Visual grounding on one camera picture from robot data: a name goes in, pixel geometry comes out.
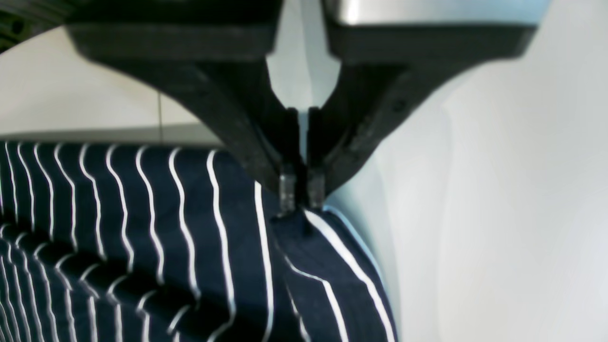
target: metal part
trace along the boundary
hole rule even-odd
[[[550,0],[325,0],[345,26],[515,24],[536,25]]]
[[[308,205],[321,209],[325,203],[325,172],[323,169],[308,169]]]
[[[278,193],[281,211],[283,213],[293,212],[296,209],[295,192],[297,177],[292,165],[283,165],[278,185]]]

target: clamp jaw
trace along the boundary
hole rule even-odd
[[[435,89],[486,61],[520,56],[534,24],[345,26],[324,13],[336,89],[310,108],[308,156],[297,111],[275,96],[266,56],[282,0],[96,0],[67,22],[86,58],[189,109],[284,214],[321,208]]]

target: navy blue fabric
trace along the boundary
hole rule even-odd
[[[227,153],[0,146],[2,341],[397,340],[344,224]]]

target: white wall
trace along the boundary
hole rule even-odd
[[[343,189],[387,204],[360,228],[402,340],[608,341],[607,62],[608,1],[554,0],[523,59],[437,92]]]

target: striped fabric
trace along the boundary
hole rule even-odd
[[[344,218],[277,218],[227,153],[1,147],[2,341],[396,341]]]

